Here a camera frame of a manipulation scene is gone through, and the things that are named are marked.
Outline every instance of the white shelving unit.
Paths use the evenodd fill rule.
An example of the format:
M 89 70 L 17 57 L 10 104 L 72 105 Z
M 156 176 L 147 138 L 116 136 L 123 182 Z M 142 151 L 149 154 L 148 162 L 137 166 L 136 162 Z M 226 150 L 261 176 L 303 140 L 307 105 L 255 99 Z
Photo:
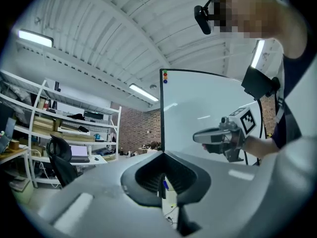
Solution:
M 50 89 L 47 86 L 46 80 L 44 80 L 42 85 L 39 85 L 39 84 L 36 84 L 36 83 L 31 82 L 29 80 L 26 80 L 24 78 L 21 78 L 19 76 L 16 76 L 10 72 L 4 71 L 4 70 L 0 71 L 0 75 L 1 75 L 1 78 L 3 79 L 3 82 L 8 87 L 11 85 L 16 86 L 16 87 L 23 89 L 29 93 L 33 93 L 33 94 L 37 95 L 34 105 L 30 106 L 30 105 L 27 105 L 23 102 L 12 99 L 4 94 L 0 94 L 0 99 L 4 99 L 6 101 L 12 102 L 12 103 L 17 104 L 25 109 L 32 111 L 31 120 L 30 120 L 30 127 L 25 128 L 25 127 L 21 127 L 21 126 L 15 126 L 14 129 L 29 135 L 29 143 L 28 143 L 29 144 L 29 148 L 28 148 L 29 164 L 26 162 L 25 168 L 28 170 L 29 169 L 28 165 L 31 166 L 31 176 L 32 176 L 32 181 L 33 181 L 35 187 L 37 187 L 38 182 L 52 183 L 52 179 L 48 180 L 48 179 L 44 179 L 44 178 L 35 178 L 35 174 L 34 174 L 33 160 L 43 161 L 43 162 L 47 162 L 47 160 L 45 161 L 44 158 L 37 159 L 37 157 L 34 157 L 31 155 L 31 148 L 30 148 L 31 137 L 35 136 L 35 137 L 44 138 L 44 139 L 51 138 L 48 135 L 43 135 L 43 134 L 39 134 L 39 133 L 32 131 L 35 113 L 45 114 L 47 116 L 51 116 L 54 118 L 60 118 L 62 120 L 67 120 L 67 121 L 81 123 L 81 124 L 88 124 L 88 125 L 99 126 L 99 127 L 113 128 L 115 133 L 116 133 L 116 142 L 87 142 L 87 141 L 72 141 L 72 140 L 66 140 L 66 142 L 68 142 L 69 144 L 87 145 L 87 146 L 89 146 L 89 145 L 98 145 L 98 146 L 115 145 L 116 146 L 115 155 L 116 155 L 116 160 L 118 160 L 118 151 L 119 151 L 118 142 L 119 142 L 119 125 L 120 125 L 121 107 L 119 107 L 119 110 L 111 109 L 108 107 L 99 107 L 99 106 L 96 106 L 96 104 L 90 103 L 89 101 L 80 100 L 78 98 L 68 96 L 67 94 L 60 93 L 60 92 L 57 92 L 53 89 Z M 50 99 L 52 101 L 57 101 L 57 102 L 67 104 L 70 106 L 74 106 L 77 108 L 81 108 L 81 109 L 84 109 L 86 111 L 98 112 L 98 113 L 103 114 L 103 115 L 109 115 L 111 124 L 104 124 L 104 123 L 97 123 L 97 122 L 91 122 L 91 121 L 86 121 L 86 120 L 73 119 L 73 118 L 69 118 L 67 116 L 63 116 L 60 114 L 54 114 L 54 113 L 51 113 L 51 112 L 48 112 L 45 110 L 38 109 L 37 105 L 38 105 L 40 97 L 45 98 L 45 99 Z M 118 113 L 117 125 L 113 124 L 113 121 L 112 121 L 112 115 L 116 114 L 116 113 Z

